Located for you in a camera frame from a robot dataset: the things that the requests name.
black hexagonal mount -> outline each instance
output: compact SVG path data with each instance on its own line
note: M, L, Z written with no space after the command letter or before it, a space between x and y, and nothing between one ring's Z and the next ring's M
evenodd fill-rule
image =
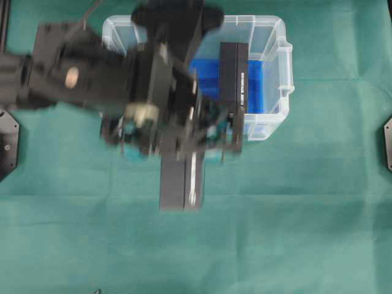
M384 134L388 169L392 172L392 118L384 126Z
M0 110L0 181L17 167L19 123Z

blue foam insert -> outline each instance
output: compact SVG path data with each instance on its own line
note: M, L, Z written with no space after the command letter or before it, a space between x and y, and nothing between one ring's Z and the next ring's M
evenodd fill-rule
M250 60L248 63L248 106L247 113L263 113L263 63ZM219 60L194 59L191 71L196 70L204 95L212 99L219 97Z

white label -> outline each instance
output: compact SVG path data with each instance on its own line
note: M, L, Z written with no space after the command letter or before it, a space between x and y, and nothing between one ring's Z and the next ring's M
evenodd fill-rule
M245 100L245 73L241 72L241 106L244 106Z

clear plastic bin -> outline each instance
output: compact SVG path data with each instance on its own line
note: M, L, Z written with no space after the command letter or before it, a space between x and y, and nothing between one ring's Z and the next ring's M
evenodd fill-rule
M115 15L105 21L102 40L109 49L126 54L147 36L129 15ZM285 24L274 16L226 15L222 27L206 35L195 58L218 59L221 42L249 43L249 59L263 62L263 113L245 115L244 133L249 141L266 140L287 117L294 91L293 47L286 41Z

green cloth surface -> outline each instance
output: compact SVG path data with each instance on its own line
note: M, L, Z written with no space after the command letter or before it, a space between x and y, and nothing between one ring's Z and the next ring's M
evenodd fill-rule
M12 0L8 49L91 0ZM135 1L106 0L102 31ZM128 163L100 118L66 105L13 112L18 168L0 184L0 292L392 293L392 116L386 0L222 0L277 15L293 44L287 120L240 157L207 164L200 213L158 210L158 159Z

